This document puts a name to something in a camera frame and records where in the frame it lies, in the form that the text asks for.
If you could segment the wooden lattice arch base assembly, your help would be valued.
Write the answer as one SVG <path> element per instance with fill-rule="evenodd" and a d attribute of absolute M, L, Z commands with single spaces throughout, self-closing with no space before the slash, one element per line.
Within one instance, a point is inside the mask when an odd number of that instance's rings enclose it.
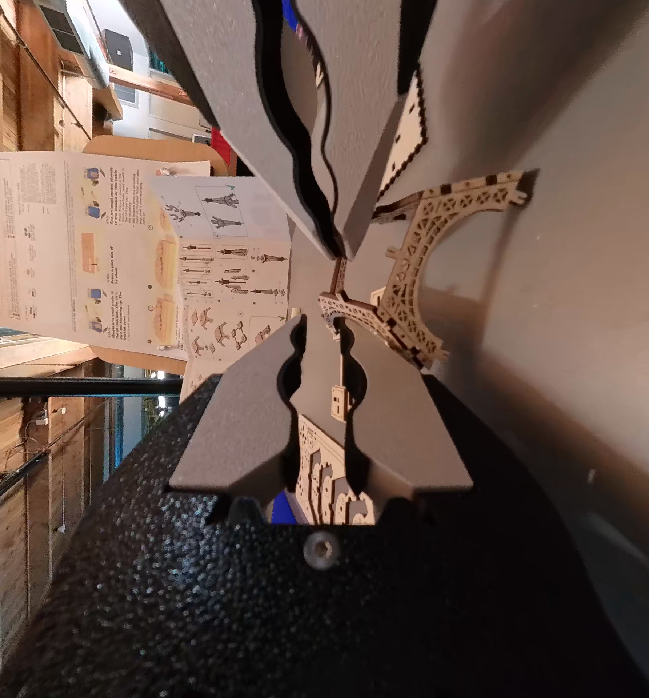
<path fill-rule="evenodd" d="M 338 318 L 353 320 L 418 369 L 445 362 L 448 353 L 426 325 L 418 301 L 428 258 L 451 228 L 466 218 L 529 202 L 537 173 L 538 169 L 508 171 L 463 179 L 376 207 L 373 223 L 406 220 L 409 227 L 401 247 L 386 251 L 394 264 L 380 300 L 367 304 L 350 299 L 345 291 L 320 294 L 321 315 L 332 335 Z"/>

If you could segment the blue plastic bin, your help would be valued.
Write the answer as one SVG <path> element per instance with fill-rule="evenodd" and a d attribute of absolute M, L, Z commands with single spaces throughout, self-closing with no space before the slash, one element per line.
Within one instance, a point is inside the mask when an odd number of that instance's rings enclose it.
<path fill-rule="evenodd" d="M 297 525 L 298 521 L 288 499 L 288 494 L 287 490 L 282 490 L 273 499 L 270 519 L 272 525 Z"/>

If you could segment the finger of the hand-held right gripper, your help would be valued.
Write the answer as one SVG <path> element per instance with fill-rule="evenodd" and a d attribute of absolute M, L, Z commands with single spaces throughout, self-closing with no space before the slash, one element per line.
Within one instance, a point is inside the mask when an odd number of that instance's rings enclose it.
<path fill-rule="evenodd" d="M 296 1 L 323 68 L 311 163 L 334 232 L 333 254 L 355 258 L 368 231 L 430 1 Z"/>
<path fill-rule="evenodd" d="M 161 1 L 217 127 L 329 259 L 343 257 L 287 93 L 281 1 Z"/>

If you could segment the grey desk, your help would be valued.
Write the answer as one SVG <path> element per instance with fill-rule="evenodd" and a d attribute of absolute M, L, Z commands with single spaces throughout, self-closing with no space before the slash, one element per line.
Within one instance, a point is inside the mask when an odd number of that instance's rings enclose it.
<path fill-rule="evenodd" d="M 444 384 L 551 501 L 649 680 L 649 1 L 439 1 L 421 67 L 428 144 L 385 203 L 534 171 L 430 257 Z"/>

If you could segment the black speaker box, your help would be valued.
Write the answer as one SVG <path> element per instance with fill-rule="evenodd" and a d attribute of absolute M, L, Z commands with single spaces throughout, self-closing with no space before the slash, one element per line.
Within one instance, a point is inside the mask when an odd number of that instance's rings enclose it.
<path fill-rule="evenodd" d="M 104 29 L 104 41 L 111 63 L 127 71 L 134 71 L 134 52 L 128 36 Z"/>

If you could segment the square slotted wooden plate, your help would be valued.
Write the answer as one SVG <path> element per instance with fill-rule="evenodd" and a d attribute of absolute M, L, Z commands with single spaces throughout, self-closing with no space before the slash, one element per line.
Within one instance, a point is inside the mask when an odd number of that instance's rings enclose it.
<path fill-rule="evenodd" d="M 424 80 L 421 65 L 412 75 L 405 107 L 402 111 L 388 163 L 377 199 L 389 190 L 408 164 L 427 142 Z"/>

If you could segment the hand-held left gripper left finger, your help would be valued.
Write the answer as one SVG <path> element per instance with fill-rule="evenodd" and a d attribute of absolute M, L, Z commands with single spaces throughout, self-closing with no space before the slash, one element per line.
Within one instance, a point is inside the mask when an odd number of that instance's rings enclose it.
<path fill-rule="evenodd" d="M 299 476 L 299 419 L 307 317 L 298 314 L 220 379 L 169 487 L 230 498 L 274 499 Z"/>

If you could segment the wooden cutout parts sheet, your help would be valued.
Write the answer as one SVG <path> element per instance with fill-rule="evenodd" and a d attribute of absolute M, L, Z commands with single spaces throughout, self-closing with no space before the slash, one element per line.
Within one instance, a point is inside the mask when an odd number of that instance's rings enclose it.
<path fill-rule="evenodd" d="M 298 420 L 300 468 L 294 498 L 310 525 L 372 526 L 370 497 L 356 495 L 345 475 L 344 449 L 307 417 Z"/>

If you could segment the large printed instruction sheet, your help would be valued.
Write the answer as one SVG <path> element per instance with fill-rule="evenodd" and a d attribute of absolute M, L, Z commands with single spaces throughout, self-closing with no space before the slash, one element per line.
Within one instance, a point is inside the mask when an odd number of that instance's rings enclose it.
<path fill-rule="evenodd" d="M 151 184 L 177 163 L 0 152 L 0 326 L 187 360 L 179 239 Z"/>

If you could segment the black pole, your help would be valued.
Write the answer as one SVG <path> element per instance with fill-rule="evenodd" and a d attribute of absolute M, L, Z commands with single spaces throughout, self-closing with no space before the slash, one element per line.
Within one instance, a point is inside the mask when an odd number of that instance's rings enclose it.
<path fill-rule="evenodd" d="M 0 398 L 177 397 L 182 388 L 181 378 L 0 377 Z"/>

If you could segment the metal ventilation unit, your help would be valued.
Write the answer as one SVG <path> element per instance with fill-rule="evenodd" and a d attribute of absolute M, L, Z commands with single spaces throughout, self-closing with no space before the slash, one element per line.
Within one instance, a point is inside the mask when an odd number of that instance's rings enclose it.
<path fill-rule="evenodd" d="M 109 87 L 107 56 L 88 1 L 34 1 L 58 46 L 75 56 L 82 74 L 94 89 Z"/>

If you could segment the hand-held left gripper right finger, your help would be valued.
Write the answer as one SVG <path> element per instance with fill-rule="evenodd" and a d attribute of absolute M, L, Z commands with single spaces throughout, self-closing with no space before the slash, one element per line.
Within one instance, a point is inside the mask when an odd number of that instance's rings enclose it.
<path fill-rule="evenodd" d="M 469 490 L 473 481 L 419 370 L 354 320 L 337 321 L 354 395 L 346 478 L 373 501 Z"/>

